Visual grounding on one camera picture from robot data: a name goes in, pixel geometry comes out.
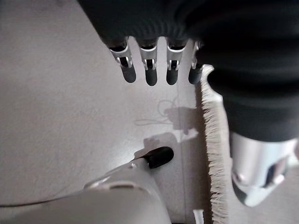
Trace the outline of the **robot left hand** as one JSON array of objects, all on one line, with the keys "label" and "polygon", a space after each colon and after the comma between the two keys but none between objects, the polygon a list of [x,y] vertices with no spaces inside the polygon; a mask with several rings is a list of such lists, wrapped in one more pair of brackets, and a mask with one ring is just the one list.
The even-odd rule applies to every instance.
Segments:
[{"label": "robot left hand", "polygon": [[296,0],[81,0],[119,64],[136,79],[128,38],[148,85],[157,82],[157,41],[167,41],[166,81],[178,79],[194,41],[189,82],[213,66],[210,87],[228,119],[232,184],[241,203],[260,204],[283,180],[299,137],[299,3]]}]

